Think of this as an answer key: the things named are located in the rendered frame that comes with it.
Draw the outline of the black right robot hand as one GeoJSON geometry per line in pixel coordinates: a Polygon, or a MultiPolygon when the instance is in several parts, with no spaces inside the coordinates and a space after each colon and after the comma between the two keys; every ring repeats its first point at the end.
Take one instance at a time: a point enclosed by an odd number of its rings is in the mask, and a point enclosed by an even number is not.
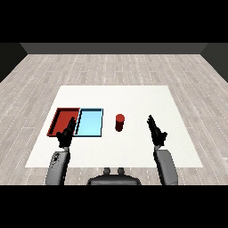
{"type": "Polygon", "coordinates": [[[155,146],[164,146],[164,141],[167,139],[167,132],[162,132],[156,125],[152,116],[148,117],[147,124],[151,131],[151,139],[155,146]]]}

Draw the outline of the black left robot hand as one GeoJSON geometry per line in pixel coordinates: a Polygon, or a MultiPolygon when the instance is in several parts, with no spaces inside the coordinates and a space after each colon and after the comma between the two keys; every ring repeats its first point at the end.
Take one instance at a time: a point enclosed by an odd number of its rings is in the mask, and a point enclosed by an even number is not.
{"type": "Polygon", "coordinates": [[[75,127],[76,120],[74,117],[72,117],[68,123],[68,126],[62,132],[56,133],[60,148],[69,147],[71,145],[75,127]]]}

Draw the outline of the red shallow open box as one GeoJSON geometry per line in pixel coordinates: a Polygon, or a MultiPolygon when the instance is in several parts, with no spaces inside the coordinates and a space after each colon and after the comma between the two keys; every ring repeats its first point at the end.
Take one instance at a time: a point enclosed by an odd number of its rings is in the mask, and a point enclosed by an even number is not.
{"type": "Polygon", "coordinates": [[[46,135],[55,137],[57,132],[62,132],[68,126],[71,118],[77,120],[79,111],[80,108],[58,108],[46,135]]]}

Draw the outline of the light blue shallow open box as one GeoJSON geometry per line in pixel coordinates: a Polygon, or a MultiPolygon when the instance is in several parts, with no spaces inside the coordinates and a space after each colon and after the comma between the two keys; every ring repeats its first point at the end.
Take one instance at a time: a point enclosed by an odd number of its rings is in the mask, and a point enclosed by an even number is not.
{"type": "Polygon", "coordinates": [[[75,137],[101,137],[102,136],[102,117],[101,108],[83,108],[79,112],[75,137]]]}

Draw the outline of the small red can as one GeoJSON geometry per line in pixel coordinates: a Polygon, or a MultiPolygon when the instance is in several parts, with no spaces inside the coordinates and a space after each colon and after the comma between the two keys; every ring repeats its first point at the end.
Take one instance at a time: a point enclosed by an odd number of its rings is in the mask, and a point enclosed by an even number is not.
{"type": "Polygon", "coordinates": [[[125,116],[123,114],[118,114],[116,116],[116,126],[115,126],[115,129],[118,132],[121,132],[123,130],[124,122],[125,122],[125,116]]]}

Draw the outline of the dark grey robot body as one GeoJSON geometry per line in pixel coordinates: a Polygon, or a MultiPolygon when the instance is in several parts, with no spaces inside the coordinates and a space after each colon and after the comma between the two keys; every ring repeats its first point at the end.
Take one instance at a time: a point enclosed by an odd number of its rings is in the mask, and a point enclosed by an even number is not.
{"type": "Polygon", "coordinates": [[[103,174],[90,178],[87,185],[141,185],[141,181],[131,175],[126,175],[123,167],[118,168],[116,175],[112,175],[110,168],[105,167],[103,174]]]}

